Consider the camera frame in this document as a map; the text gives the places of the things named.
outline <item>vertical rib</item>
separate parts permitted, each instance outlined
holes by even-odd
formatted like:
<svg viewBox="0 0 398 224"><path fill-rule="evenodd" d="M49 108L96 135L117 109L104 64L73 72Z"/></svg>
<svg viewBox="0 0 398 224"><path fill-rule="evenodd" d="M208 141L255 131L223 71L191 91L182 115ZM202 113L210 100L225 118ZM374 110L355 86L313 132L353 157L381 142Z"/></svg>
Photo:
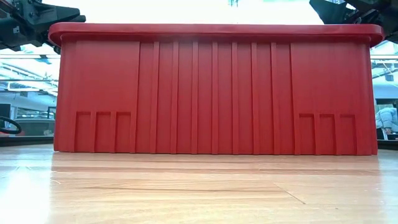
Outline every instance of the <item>vertical rib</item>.
<svg viewBox="0 0 398 224"><path fill-rule="evenodd" d="M252 107L253 107L253 154L260 154L260 93L259 73L257 69L257 43L251 44L251 76L252 76Z"/></svg>
<svg viewBox="0 0 398 224"><path fill-rule="evenodd" d="M77 116L78 116L78 112L74 112L74 114L72 115L72 124L75 126L75 128L73 128L71 131L72 141L68 142L68 144L70 144L70 146L68 146L68 147L71 148L70 152L76 152L76 142L77 142L76 131L78 129Z"/></svg>
<svg viewBox="0 0 398 224"><path fill-rule="evenodd" d="M177 104L178 104L178 42L173 43L172 111L170 153L177 153Z"/></svg>
<svg viewBox="0 0 398 224"><path fill-rule="evenodd" d="M218 43L212 47L212 138L211 153L218 154Z"/></svg>
<svg viewBox="0 0 398 224"><path fill-rule="evenodd" d="M338 113L335 113L335 136L336 136L336 156L341 155L341 150L342 150L342 144L341 144L341 115Z"/></svg>
<svg viewBox="0 0 398 224"><path fill-rule="evenodd" d="M374 112L374 106L373 106L373 103L371 103L371 102L373 102L374 101L374 97L373 97L373 94L372 94L372 91L373 91L373 89L372 89L372 86L373 86L373 83L372 83L372 65L369 63L369 58L371 57L370 56L370 51L369 51L369 46L368 47L364 47L363 48L363 50L365 51L365 53L363 54L363 61L364 62L366 62L366 73L365 73L365 79L366 79L366 81L367 81L367 83L365 83L364 84L364 86L366 86L366 88L364 88L365 89L365 91L366 91L366 94L368 95L368 104L369 104L369 126L370 127L372 127L371 129L370 129L370 136L377 136L377 133L376 133L376 126L375 126L375 124L374 124L374 114L375 114L375 112ZM373 140L371 140L371 147L372 147L372 153L371 154L373 154L373 155L377 155L377 139L373 139Z"/></svg>
<svg viewBox="0 0 398 224"><path fill-rule="evenodd" d="M90 116L90 137L87 141L90 142L89 152L95 152L95 144L96 144L96 125L97 125L97 113L95 111L91 112Z"/></svg>
<svg viewBox="0 0 398 224"><path fill-rule="evenodd" d="M277 80L277 46L271 43L271 80L272 80L272 112L274 116L274 154L280 154L280 125L279 125L279 105L278 105L278 80Z"/></svg>
<svg viewBox="0 0 398 224"><path fill-rule="evenodd" d="M319 151L320 150L320 140L321 139L319 139L319 137L320 137L320 135L319 135L319 127L320 127L320 123L321 123L321 121L320 121L320 114L319 113L315 113L314 115L313 115L313 118L314 118L314 124L313 124L313 128L314 128L314 130L313 130L313 133L314 133L314 139L315 139L315 155L320 155L321 154L321 152Z"/></svg>
<svg viewBox="0 0 398 224"><path fill-rule="evenodd" d="M66 54L66 50L61 51L61 62L60 62L60 73L59 73L59 85L58 85L58 97L57 97L57 101L58 101L58 111L56 116L58 116L58 118L62 118L65 117L63 114L65 112L65 109L67 109L67 103L65 100L65 96L64 96L64 89L65 86L68 86L69 82L67 83L68 80L65 80L65 77L67 75L67 73L71 70L72 73L74 73L73 69L74 67L70 67L69 66L69 61L70 60L74 60L74 54L75 54L75 47L72 48L71 50L69 50L69 54ZM72 123L73 125L76 125L76 116L77 116L77 111L74 112L74 114L71 116L72 117ZM60 130L61 130L61 119L57 119L57 122L55 122L55 137L54 137L54 150L56 151L65 151L65 148L67 148L68 146L62 146L60 139L57 136L60 136ZM73 147L69 147L71 152L75 152L75 131L76 128L72 128L72 138L71 138L71 143L69 144L73 144Z"/></svg>
<svg viewBox="0 0 398 224"><path fill-rule="evenodd" d="M239 154L238 44L232 43L232 152Z"/></svg>
<svg viewBox="0 0 398 224"><path fill-rule="evenodd" d="M133 47L134 50L131 52L132 104L131 104L131 118L130 118L131 122L130 122L129 148L131 153L136 153L140 42L134 42L132 44L134 45Z"/></svg>
<svg viewBox="0 0 398 224"><path fill-rule="evenodd" d="M294 132L294 154L300 155L301 154L301 142L300 142L300 116L297 113L297 93L295 92L295 75L294 75L294 68L293 68L293 46L290 44L290 76L291 76L291 89L292 89L292 109L293 109L293 132Z"/></svg>
<svg viewBox="0 0 398 224"><path fill-rule="evenodd" d="M116 111L111 112L111 152L116 152Z"/></svg>
<svg viewBox="0 0 398 224"><path fill-rule="evenodd" d="M157 95L159 89L159 42L154 43L154 61L152 74L152 93L150 102L150 136L149 151L156 153L156 126L157 126Z"/></svg>
<svg viewBox="0 0 398 224"><path fill-rule="evenodd" d="M191 131L191 153L198 153L198 42L193 43L192 48L192 131Z"/></svg>
<svg viewBox="0 0 398 224"><path fill-rule="evenodd" d="M361 143L360 141L362 141L362 139L360 139L358 136L359 132L361 130L359 130L360 125L359 125L359 119L358 119L358 115L354 114L354 143L355 143L355 147L356 147L356 156L359 156L361 153L361 150L359 149Z"/></svg>

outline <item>red plastic bin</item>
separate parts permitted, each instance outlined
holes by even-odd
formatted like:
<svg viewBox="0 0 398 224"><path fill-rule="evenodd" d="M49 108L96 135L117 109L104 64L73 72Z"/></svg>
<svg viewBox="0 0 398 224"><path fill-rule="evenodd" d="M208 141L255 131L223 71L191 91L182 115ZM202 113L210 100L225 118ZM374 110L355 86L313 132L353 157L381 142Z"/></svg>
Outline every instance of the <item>red plastic bin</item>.
<svg viewBox="0 0 398 224"><path fill-rule="evenodd" d="M377 154L375 25L59 23L56 151Z"/></svg>

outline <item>bin rim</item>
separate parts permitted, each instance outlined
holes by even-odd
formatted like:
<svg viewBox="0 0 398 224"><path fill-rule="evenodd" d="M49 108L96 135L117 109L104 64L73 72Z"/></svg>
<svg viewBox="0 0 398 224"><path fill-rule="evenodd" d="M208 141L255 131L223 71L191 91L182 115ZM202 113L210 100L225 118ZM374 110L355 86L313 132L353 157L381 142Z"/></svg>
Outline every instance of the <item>bin rim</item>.
<svg viewBox="0 0 398 224"><path fill-rule="evenodd" d="M59 22L49 29L49 40L62 45L64 34L75 35L238 35L278 37L368 37L374 47L384 40L384 31L375 24L336 25L253 25L253 24L94 24Z"/></svg>

